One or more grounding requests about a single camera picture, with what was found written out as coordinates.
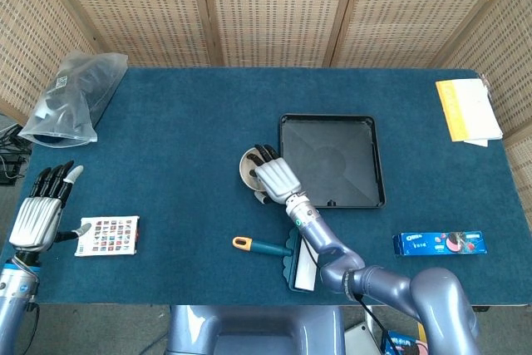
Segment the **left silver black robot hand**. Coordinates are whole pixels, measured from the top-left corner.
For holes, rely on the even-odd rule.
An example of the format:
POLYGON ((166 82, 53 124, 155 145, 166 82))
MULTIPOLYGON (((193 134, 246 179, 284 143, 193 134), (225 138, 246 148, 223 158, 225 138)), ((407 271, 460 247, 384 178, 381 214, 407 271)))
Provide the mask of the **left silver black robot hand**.
POLYGON ((72 187, 84 170, 82 165, 73 164, 70 160, 64 165, 47 167, 37 176, 9 237, 15 250, 42 253, 55 243, 78 239, 90 230, 90 223, 70 231, 58 230, 72 187))

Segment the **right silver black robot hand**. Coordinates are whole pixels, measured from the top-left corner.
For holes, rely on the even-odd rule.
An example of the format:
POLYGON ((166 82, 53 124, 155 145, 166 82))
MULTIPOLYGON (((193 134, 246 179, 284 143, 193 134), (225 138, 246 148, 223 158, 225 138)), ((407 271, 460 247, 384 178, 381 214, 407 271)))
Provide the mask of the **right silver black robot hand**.
POLYGON ((255 153, 246 156, 254 164, 249 175, 259 182, 270 201, 283 205, 292 195, 303 192, 298 177, 271 145, 255 144, 254 149, 255 153))

